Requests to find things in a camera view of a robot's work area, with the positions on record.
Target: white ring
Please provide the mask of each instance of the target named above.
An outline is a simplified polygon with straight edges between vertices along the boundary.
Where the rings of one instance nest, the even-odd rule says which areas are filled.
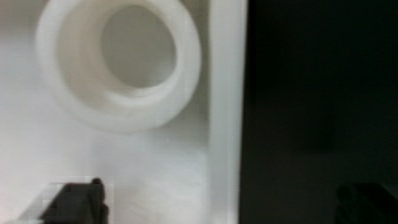
[[[130,6],[144,7],[158,16],[176,46],[174,72],[148,88],[118,80],[102,55],[103,27]],[[180,0],[52,0],[36,44],[46,83],[80,120],[125,133],[164,125],[190,101],[201,72],[199,35]]]

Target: white circular rim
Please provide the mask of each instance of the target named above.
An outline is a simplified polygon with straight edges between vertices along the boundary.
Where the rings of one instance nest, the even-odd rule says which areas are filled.
[[[176,69],[160,85],[135,88],[125,85],[112,75],[105,75],[98,79],[98,82],[102,82],[98,88],[103,88],[102,91],[107,92],[103,103],[118,106],[121,112],[118,114],[112,114],[107,109],[93,107],[78,97],[64,80],[59,39],[66,20],[71,13],[80,10],[82,4],[93,4],[107,12],[98,14],[98,18],[93,17],[94,20],[103,19],[103,25],[109,17],[125,7],[142,6],[164,21],[174,39]],[[100,129],[121,133],[162,126],[176,117],[190,101],[201,72],[199,34],[181,2],[178,0],[52,0],[39,21],[36,45],[45,81],[66,109],[80,120]],[[107,70],[102,74],[110,74],[96,42],[93,46],[96,47],[91,48],[93,51],[87,51],[93,56],[87,57],[91,58],[87,64],[93,63],[102,66],[91,66],[91,71],[96,73],[94,71],[102,69]]]

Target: black object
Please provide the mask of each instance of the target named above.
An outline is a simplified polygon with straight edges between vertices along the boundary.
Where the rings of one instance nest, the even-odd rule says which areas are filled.
[[[109,207],[100,179],[91,184],[68,184],[43,213],[45,224],[107,224]]]
[[[398,201],[380,184],[343,185],[338,198],[336,224],[398,223]]]

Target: circular opening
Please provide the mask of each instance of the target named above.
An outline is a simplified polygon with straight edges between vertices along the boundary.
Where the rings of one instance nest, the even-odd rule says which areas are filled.
[[[176,48],[160,18],[141,6],[125,8],[103,29],[102,51],[109,69],[134,87],[157,86],[176,66]]]

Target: black background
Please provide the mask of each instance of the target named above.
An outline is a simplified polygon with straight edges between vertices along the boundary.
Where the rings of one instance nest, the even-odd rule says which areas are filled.
[[[333,224],[398,182],[398,1],[253,0],[240,223]]]

